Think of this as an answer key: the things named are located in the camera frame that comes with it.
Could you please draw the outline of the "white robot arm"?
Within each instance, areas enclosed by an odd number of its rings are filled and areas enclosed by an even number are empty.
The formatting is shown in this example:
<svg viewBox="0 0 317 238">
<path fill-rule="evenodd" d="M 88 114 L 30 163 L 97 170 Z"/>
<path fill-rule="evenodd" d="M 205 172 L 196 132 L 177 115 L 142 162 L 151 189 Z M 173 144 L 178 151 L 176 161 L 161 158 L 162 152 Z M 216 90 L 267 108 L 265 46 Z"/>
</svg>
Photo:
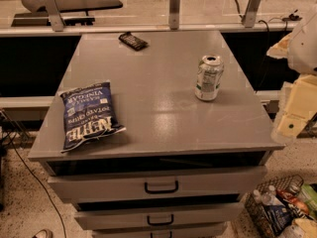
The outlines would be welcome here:
<svg viewBox="0 0 317 238">
<path fill-rule="evenodd" d="M 266 54 L 287 59 L 288 67 L 299 73 L 293 83 L 285 82 L 280 90 L 271 132 L 277 143 L 289 145 L 317 113 L 317 4 Z"/>
</svg>

